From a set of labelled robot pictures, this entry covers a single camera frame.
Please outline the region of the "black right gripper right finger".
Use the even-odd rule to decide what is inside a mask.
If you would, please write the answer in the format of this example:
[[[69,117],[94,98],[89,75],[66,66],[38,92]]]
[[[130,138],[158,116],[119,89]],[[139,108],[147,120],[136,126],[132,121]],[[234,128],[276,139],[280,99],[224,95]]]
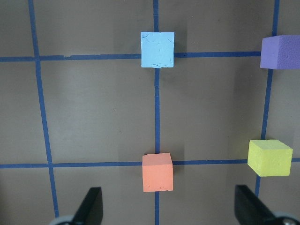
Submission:
[[[236,185],[234,214],[240,225],[283,225],[247,185]]]

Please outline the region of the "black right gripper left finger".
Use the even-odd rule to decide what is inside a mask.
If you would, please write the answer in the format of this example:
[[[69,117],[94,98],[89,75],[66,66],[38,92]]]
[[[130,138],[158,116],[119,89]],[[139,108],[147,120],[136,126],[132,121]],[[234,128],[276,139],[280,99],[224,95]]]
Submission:
[[[103,220],[101,187],[91,187],[71,220],[71,225],[100,225]]]

